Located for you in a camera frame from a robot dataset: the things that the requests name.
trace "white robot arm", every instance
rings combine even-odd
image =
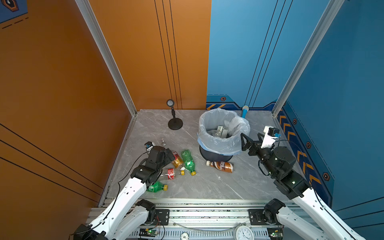
[[[81,224],[73,233],[74,240],[125,240],[127,236],[145,222],[155,218],[155,204],[141,200],[128,215],[135,201],[156,182],[164,166],[175,157],[169,149],[154,146],[145,165],[140,164],[112,203],[88,226]]]
[[[242,150],[249,149],[250,156],[258,156],[268,175],[275,179],[277,189],[307,212],[323,231],[294,214],[277,199],[264,207],[267,221],[288,226],[306,240],[365,240],[325,204],[300,174],[292,170],[296,158],[286,147],[273,149],[278,136],[279,129],[272,126],[265,127],[264,135],[258,134],[259,138],[263,137],[263,141],[253,141],[242,134]]]

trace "small bottle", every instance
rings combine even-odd
[[[187,149],[181,152],[181,156],[183,158],[183,161],[185,163],[185,168],[191,172],[191,175],[196,175],[195,171],[195,162],[193,161],[191,152]]]
[[[153,185],[149,186],[147,191],[148,192],[158,192],[160,190],[168,190],[168,185],[167,184],[162,184],[159,181],[156,181]]]
[[[168,169],[167,173],[161,174],[159,180],[173,180],[176,175],[184,176],[184,170]]]
[[[172,161],[172,164],[175,166],[175,168],[178,168],[181,164],[183,164],[183,159],[177,154],[177,152],[172,152],[173,156],[175,156],[175,160]]]
[[[233,173],[233,164],[229,162],[211,162],[207,161],[207,166],[214,167],[223,172]]]

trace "orange wall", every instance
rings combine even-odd
[[[0,44],[0,123],[94,182],[0,125],[1,238],[66,240],[97,205],[131,116],[75,1],[28,1]]]
[[[90,3],[138,110],[205,109],[211,1]]]

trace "marble tile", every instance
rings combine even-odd
[[[203,112],[203,110],[176,110],[176,116],[183,120],[184,125],[181,129],[174,131],[167,126],[168,120],[172,118],[169,109],[140,110],[107,196],[117,195],[117,182],[128,173],[138,156],[145,152],[144,143],[152,141],[160,145],[161,138],[164,138],[167,143],[165,147],[177,151],[179,155],[184,149],[191,151],[197,174],[191,176],[186,171],[185,176],[163,181],[168,184],[168,191],[146,192],[141,198],[252,199],[261,202],[267,202],[273,198],[287,200],[287,197],[277,190],[273,180],[260,172],[257,166],[258,157],[251,157],[247,152],[233,156],[230,160],[234,165],[232,174],[206,166],[206,160],[201,156],[197,142],[199,117]],[[265,125],[279,127],[269,111],[249,111],[246,119],[250,122],[249,136],[252,139],[257,138],[257,133],[262,132]],[[281,145],[286,146],[287,142],[281,142]],[[168,168],[173,168],[173,165],[169,164],[164,171]],[[120,185],[125,185],[128,178],[121,181]]]

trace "black round base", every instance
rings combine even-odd
[[[233,156],[224,156],[221,154],[207,151],[203,149],[201,146],[200,146],[200,154],[205,160],[212,161],[212,162],[228,162],[233,157]]]
[[[172,118],[168,122],[168,127],[172,130],[180,129],[183,126],[183,121],[180,118]]]

